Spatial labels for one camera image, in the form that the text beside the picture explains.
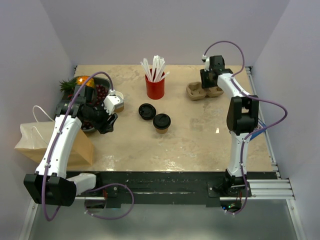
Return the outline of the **brown pulp cup carrier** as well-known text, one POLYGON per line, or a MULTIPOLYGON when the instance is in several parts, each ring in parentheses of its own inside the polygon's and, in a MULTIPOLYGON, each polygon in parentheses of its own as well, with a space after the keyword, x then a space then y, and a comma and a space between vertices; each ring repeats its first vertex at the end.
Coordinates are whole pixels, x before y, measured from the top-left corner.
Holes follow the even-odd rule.
POLYGON ((202 83, 191 82, 186 86, 186 94, 192 101, 202 100, 204 98, 216 98, 221 96, 224 91, 218 87, 202 88, 202 83))

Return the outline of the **black plastic cup lid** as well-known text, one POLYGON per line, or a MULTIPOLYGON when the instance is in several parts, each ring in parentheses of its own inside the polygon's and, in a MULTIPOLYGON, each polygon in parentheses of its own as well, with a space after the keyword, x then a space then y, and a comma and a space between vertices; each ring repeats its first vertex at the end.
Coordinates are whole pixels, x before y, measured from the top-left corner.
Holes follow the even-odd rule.
POLYGON ((171 118, 165 113, 157 114, 153 119, 153 126, 156 129, 165 130, 169 128, 170 125, 171 125, 171 118))
POLYGON ((152 120, 156 116, 156 108, 150 103, 143 103, 138 108, 138 113, 143 120, 152 120))

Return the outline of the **brown paper takeout bag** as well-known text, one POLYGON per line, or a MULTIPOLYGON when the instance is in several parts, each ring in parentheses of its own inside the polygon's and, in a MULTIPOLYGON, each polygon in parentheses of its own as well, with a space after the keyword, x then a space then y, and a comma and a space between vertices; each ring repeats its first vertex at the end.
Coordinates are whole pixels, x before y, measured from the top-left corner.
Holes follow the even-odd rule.
MULTIPOLYGON (((14 147, 29 159, 40 163, 50 142, 54 120, 22 123, 20 125, 21 139, 14 147)), ((89 167, 94 161, 94 145, 87 135, 79 130, 74 140, 72 150, 68 159, 67 169, 72 170, 78 167, 89 167)))

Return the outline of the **white paper coffee cup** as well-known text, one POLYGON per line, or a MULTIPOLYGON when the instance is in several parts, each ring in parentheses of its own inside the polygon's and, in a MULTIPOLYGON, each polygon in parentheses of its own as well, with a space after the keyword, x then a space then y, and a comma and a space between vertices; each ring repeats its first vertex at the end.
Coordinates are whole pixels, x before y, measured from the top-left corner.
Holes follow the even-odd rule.
POLYGON ((154 126, 154 127, 156 132, 159 134, 165 134, 169 129, 169 126, 165 126, 165 127, 154 126))

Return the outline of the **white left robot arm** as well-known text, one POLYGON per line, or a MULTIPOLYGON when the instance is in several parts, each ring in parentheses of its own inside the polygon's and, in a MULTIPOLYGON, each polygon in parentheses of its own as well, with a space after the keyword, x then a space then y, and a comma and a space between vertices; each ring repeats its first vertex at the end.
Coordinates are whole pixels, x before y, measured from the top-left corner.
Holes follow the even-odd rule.
POLYGON ((90 122, 100 134, 114 130, 116 109, 124 105, 122 97, 110 90, 98 105, 92 103, 94 89, 75 87, 72 100, 61 101, 56 108, 55 125, 46 152, 33 174, 26 174, 23 184, 37 204, 69 207, 84 192, 99 196, 104 184, 93 173, 67 178, 67 165, 82 122, 90 122))

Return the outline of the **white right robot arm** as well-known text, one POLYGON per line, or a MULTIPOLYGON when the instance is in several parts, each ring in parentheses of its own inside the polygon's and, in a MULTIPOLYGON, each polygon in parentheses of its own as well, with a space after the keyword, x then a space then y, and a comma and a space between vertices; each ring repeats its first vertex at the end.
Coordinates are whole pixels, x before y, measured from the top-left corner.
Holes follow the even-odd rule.
POLYGON ((231 134, 231 153, 225 177, 214 190, 233 197, 246 189, 247 154, 250 134, 258 126, 259 101, 250 95, 235 79, 231 69, 225 67, 221 55, 202 56, 204 68, 200 70, 201 86, 219 88, 230 99, 226 125, 231 134))

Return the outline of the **stacked brown paper cups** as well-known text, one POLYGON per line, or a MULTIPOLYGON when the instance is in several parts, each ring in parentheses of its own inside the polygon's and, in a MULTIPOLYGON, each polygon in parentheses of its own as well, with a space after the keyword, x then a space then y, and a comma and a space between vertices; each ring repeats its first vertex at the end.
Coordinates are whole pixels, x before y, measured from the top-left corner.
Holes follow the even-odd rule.
POLYGON ((124 108, 125 108, 124 95, 123 95, 121 92, 119 92, 119 91, 116 91, 116 92, 115 92, 115 95, 116 95, 117 97, 119 97, 119 98, 122 100, 122 102, 121 102, 120 105, 118 105, 118 106, 115 108, 114 112, 115 112, 115 113, 120 113, 120 112, 122 112, 122 111, 124 110, 124 108))

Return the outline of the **dark red grape bunch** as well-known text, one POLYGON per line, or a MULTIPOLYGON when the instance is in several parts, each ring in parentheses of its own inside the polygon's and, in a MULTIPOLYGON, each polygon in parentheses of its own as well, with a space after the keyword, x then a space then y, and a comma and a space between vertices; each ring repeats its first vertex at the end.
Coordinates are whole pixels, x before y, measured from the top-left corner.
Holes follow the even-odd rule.
MULTIPOLYGON (((96 95, 95 95, 95 102, 94 102, 94 106, 97 107, 107 96, 108 94, 108 88, 106 88, 104 85, 102 84, 96 84, 95 85, 95 90, 96 90, 96 95)), ((85 121, 82 126, 81 129, 85 132, 85 131, 93 131, 94 127, 93 125, 88 122, 85 121)))

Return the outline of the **dark green fruit tray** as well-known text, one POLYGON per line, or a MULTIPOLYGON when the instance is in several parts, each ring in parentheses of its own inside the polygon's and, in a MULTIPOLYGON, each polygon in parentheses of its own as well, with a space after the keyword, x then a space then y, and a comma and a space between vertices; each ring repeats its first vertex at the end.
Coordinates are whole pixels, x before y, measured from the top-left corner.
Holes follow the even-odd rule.
MULTIPOLYGON (((97 84, 104 85, 106 88, 108 88, 108 93, 109 93, 110 83, 107 79, 101 78, 101 77, 93 77, 92 79, 94 80, 95 85, 97 85, 97 84)), ((73 100, 76 92, 74 92, 73 94, 68 94, 67 92, 63 92, 63 97, 62 97, 61 101, 56 106, 56 110, 55 110, 55 114, 54 114, 55 117, 58 117, 60 115, 65 115, 67 113, 67 109, 68 109, 71 101, 73 100)), ((82 128, 82 124, 84 122, 87 122, 87 121, 85 121, 85 106, 88 106, 88 107, 102 106, 102 107, 104 107, 104 103, 103 103, 104 100, 98 106, 94 106, 96 93, 97 93, 96 89, 95 89, 94 93, 89 93, 89 92, 86 92, 83 87, 82 90, 80 91, 80 93, 77 95, 77 98, 76 98, 74 104, 72 105, 70 112, 68 113, 72 118, 77 117, 80 119, 81 128, 82 128)))

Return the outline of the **orange pineapple fruit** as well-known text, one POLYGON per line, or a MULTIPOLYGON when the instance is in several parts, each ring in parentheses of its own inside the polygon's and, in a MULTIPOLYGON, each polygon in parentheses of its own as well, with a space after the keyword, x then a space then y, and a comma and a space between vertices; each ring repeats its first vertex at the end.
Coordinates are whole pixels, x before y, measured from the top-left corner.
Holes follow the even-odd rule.
POLYGON ((85 85, 85 87, 83 88, 85 92, 94 93, 96 85, 93 79, 87 80, 88 78, 89 76, 87 75, 81 75, 76 76, 70 80, 62 80, 59 82, 60 92, 73 94, 78 90, 80 86, 85 85))

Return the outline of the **red ribbed straw cup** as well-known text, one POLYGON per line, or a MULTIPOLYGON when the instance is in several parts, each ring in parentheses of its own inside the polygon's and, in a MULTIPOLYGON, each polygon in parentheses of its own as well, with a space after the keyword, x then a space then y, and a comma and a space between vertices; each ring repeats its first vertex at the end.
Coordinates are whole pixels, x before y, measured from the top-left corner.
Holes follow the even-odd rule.
POLYGON ((150 99, 159 100, 165 95, 165 78, 159 82, 151 82, 145 77, 146 94, 150 99))

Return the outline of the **blue card packet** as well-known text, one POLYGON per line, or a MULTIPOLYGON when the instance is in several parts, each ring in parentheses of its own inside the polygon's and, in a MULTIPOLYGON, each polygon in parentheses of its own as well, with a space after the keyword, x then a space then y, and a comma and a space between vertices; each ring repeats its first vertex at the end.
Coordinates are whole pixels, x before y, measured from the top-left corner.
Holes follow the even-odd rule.
POLYGON ((250 137, 250 140, 252 141, 260 134, 263 134, 265 132, 265 130, 262 130, 264 127, 266 127, 266 124, 261 119, 258 119, 257 127, 254 129, 253 134, 250 137))

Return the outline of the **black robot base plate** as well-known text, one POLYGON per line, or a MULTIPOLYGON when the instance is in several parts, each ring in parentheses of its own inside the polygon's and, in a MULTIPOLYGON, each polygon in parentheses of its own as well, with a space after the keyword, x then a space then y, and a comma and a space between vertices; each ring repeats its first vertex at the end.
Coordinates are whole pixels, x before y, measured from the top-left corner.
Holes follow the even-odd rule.
POLYGON ((94 192, 81 197, 103 197, 106 188, 107 208, 120 208, 122 204, 144 205, 204 205, 221 206, 220 197, 236 197, 236 192, 215 192, 214 187, 225 177, 222 171, 96 171, 94 192))

